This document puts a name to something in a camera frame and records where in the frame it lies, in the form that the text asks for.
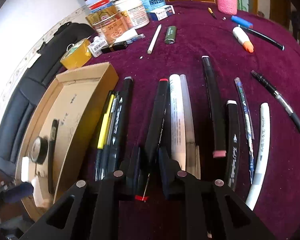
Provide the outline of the yellow black pen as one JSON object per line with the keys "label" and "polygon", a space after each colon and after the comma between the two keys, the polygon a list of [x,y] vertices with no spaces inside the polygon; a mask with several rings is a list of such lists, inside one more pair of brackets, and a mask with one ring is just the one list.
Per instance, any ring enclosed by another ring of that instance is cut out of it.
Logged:
{"label": "yellow black pen", "polygon": [[98,138],[96,163],[95,163],[95,181],[98,181],[98,173],[100,170],[101,155],[103,152],[105,137],[106,137],[106,133],[107,133],[107,129],[108,129],[109,115],[110,115],[110,111],[111,111],[111,106],[113,104],[113,100],[114,100],[114,93],[113,93],[113,91],[110,91],[107,108],[106,108],[105,113],[103,114],[101,129],[100,129],[99,138]]}

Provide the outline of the white orange glue bottle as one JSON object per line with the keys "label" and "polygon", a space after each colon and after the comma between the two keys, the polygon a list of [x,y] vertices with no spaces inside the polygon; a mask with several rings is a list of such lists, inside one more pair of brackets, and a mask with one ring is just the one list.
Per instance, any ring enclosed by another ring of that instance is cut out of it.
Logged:
{"label": "white orange glue bottle", "polygon": [[243,48],[249,52],[254,52],[254,46],[252,42],[250,41],[248,35],[243,31],[241,27],[234,27],[232,30],[232,33],[234,37],[237,39],[237,41],[243,46]]}

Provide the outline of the black fineliner pen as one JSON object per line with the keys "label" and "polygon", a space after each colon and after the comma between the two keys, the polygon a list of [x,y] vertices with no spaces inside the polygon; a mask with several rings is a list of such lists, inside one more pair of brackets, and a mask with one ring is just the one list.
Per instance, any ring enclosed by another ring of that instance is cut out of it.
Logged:
{"label": "black fineliner pen", "polygon": [[53,187],[53,158],[55,152],[56,145],[56,137],[57,137],[57,129],[58,129],[58,120],[54,119],[52,121],[50,137],[49,137],[49,146],[48,146],[48,191],[50,194],[54,194]]}

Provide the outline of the black marker white cap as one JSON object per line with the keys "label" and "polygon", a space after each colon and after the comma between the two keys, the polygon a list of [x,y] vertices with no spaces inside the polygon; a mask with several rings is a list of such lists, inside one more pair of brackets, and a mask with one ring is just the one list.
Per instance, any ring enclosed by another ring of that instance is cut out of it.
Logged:
{"label": "black marker white cap", "polygon": [[228,159],[226,170],[226,184],[232,191],[235,191],[240,154],[240,125],[238,118],[238,105],[235,100],[228,100],[226,103],[228,112]]}

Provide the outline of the black marker grey cap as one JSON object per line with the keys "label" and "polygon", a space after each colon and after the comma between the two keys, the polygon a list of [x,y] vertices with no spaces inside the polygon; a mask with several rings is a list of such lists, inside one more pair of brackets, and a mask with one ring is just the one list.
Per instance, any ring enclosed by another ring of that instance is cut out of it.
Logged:
{"label": "black marker grey cap", "polygon": [[129,110],[132,100],[134,81],[131,76],[125,77],[119,93],[119,101],[115,112],[115,122],[111,136],[108,173],[119,169],[125,155]]}

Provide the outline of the dark tape roll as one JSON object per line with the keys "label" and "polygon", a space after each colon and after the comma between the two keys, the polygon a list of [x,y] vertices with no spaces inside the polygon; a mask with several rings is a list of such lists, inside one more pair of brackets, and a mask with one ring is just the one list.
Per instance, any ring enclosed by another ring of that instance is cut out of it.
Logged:
{"label": "dark tape roll", "polygon": [[42,165],[47,156],[48,142],[45,138],[37,137],[31,147],[31,160],[39,165]]}

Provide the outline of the white barcode box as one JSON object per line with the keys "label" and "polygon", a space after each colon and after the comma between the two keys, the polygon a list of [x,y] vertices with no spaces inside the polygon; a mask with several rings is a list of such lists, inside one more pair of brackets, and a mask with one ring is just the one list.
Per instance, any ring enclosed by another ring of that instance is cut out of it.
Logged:
{"label": "white barcode box", "polygon": [[108,42],[106,41],[105,38],[95,36],[93,39],[93,42],[89,44],[88,49],[90,53],[93,55],[94,58],[99,57],[102,54],[101,49],[103,47],[106,47],[108,45]]}

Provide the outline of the black marker pink cap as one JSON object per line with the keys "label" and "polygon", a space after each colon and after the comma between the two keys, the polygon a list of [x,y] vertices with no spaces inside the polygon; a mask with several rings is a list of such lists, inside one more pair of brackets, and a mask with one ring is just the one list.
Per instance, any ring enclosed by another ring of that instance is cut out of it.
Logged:
{"label": "black marker pink cap", "polygon": [[226,142],[225,142],[225,124],[223,118],[223,110],[221,97],[219,94],[218,85],[213,71],[210,58],[206,55],[202,56],[204,68],[204,76],[207,87],[207,96],[209,100],[211,120],[213,125],[214,135],[214,150],[213,158],[226,157]]}

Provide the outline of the blue lighter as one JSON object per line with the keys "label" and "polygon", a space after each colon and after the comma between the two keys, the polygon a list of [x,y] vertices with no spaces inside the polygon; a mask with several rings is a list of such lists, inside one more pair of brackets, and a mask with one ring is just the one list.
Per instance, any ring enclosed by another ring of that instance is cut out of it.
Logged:
{"label": "blue lighter", "polygon": [[232,15],[231,20],[232,20],[232,22],[234,22],[240,26],[244,26],[246,28],[253,28],[253,24],[251,22],[246,21],[245,19],[240,18],[238,16]]}

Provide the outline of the blue patterned clear pen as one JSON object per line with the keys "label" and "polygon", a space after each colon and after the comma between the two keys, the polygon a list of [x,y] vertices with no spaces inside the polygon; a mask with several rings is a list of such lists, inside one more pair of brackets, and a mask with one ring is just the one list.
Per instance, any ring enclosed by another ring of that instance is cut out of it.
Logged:
{"label": "blue patterned clear pen", "polygon": [[249,106],[247,102],[247,97],[245,95],[245,91],[243,88],[242,81],[239,77],[234,79],[235,85],[238,91],[238,96],[241,102],[242,113],[243,113],[243,120],[244,120],[244,128],[245,128],[245,136],[248,143],[248,153],[249,153],[249,178],[250,183],[253,183],[254,177],[254,150],[253,150],[253,139],[254,139],[254,132],[253,126],[251,123],[251,116],[249,111]]}

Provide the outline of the white slim marker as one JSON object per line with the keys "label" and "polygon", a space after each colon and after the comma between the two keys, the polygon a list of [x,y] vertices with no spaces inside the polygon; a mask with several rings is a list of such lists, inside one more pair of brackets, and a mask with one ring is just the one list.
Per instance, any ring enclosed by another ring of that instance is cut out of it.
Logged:
{"label": "white slim marker", "polygon": [[270,149],[270,109],[268,103],[262,103],[260,107],[260,143],[258,149],[258,157],[255,168],[253,183],[250,187],[246,205],[250,210],[254,210],[260,195],[264,177],[267,170],[268,157]]}

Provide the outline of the black marker red cap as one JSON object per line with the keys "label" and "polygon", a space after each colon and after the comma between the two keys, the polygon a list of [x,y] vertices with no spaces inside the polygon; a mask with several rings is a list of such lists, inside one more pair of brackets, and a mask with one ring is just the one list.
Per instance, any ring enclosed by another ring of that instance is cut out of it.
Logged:
{"label": "black marker red cap", "polygon": [[166,115],[168,89],[168,79],[160,79],[153,102],[145,145],[140,152],[139,179],[135,199],[143,202],[148,199],[146,190],[149,182],[149,175],[153,170],[156,154],[161,142]]}

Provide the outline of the small yellow black screwdriver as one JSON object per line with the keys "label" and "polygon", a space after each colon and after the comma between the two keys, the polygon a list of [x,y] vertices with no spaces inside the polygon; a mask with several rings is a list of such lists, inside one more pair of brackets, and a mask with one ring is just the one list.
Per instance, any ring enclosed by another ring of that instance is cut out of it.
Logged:
{"label": "small yellow black screwdriver", "polygon": [[216,17],[216,15],[215,15],[215,13],[213,12],[213,10],[211,9],[211,8],[207,8],[208,9],[208,12],[211,14],[211,16],[214,18],[214,19],[216,19],[217,20],[217,17]]}

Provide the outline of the blue white small box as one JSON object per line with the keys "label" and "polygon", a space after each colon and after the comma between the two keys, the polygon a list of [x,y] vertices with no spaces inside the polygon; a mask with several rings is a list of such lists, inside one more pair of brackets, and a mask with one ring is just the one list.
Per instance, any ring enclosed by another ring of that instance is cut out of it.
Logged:
{"label": "blue white small box", "polygon": [[164,5],[154,9],[148,13],[148,16],[153,21],[160,21],[175,14],[173,5]]}

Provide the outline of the black marker teal caps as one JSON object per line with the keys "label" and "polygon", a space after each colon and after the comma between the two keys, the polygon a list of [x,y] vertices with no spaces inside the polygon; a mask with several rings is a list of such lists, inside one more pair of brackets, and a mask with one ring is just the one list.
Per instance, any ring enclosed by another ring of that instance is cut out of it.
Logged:
{"label": "black marker teal caps", "polygon": [[254,35],[254,36],[256,36],[256,37],[258,37],[258,38],[260,38],[260,39],[262,39],[262,40],[264,40],[264,41],[266,41],[268,43],[270,43],[270,44],[272,44],[272,45],[274,45],[275,47],[279,48],[281,51],[285,50],[285,46],[282,45],[282,44],[280,44],[279,42],[275,41],[274,39],[272,39],[272,38],[270,38],[270,37],[268,37],[268,36],[266,36],[266,35],[258,32],[258,31],[255,31],[255,30],[253,30],[251,28],[247,28],[247,27],[245,27],[243,25],[239,24],[238,26],[241,27],[244,31],[246,31],[246,32],[248,32],[248,33],[250,33],[250,34],[252,34],[252,35]]}

